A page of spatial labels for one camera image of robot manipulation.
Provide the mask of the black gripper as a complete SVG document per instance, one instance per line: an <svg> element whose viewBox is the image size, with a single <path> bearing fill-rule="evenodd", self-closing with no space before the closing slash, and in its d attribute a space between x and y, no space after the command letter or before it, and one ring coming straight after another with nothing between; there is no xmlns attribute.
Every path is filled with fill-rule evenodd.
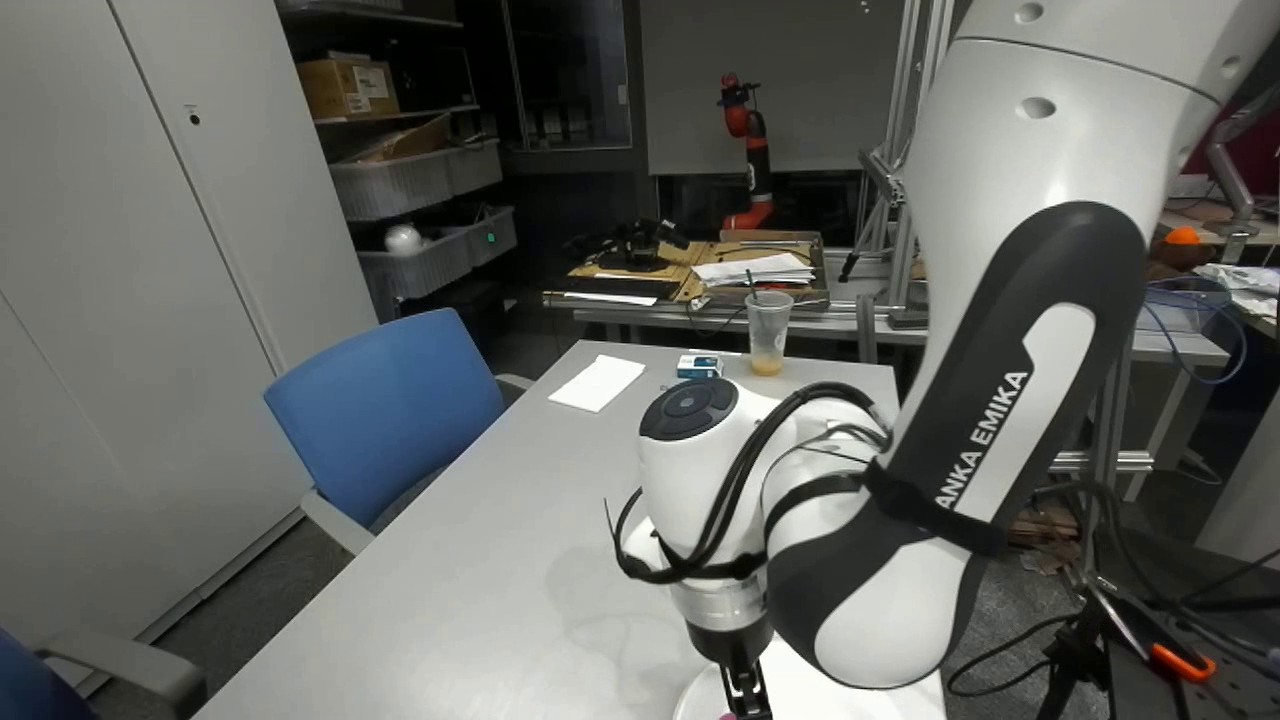
<svg viewBox="0 0 1280 720"><path fill-rule="evenodd" d="M748 624L737 631L692 631L692 648L722 667L722 690L731 720L774 720L769 686L762 653L769 648L774 627Z"/></svg>

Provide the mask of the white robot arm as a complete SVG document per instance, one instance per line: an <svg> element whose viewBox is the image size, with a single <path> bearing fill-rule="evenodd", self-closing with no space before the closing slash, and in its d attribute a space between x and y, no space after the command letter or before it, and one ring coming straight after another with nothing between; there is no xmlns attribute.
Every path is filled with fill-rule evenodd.
<svg viewBox="0 0 1280 720"><path fill-rule="evenodd" d="M1063 448L1143 306L1170 182L1280 33L1280 0L974 0L915 113L904 204L928 344L900 414L819 382L681 382L612 527L663 585L729 720L904 693L953 653L1011 496Z"/></svg>

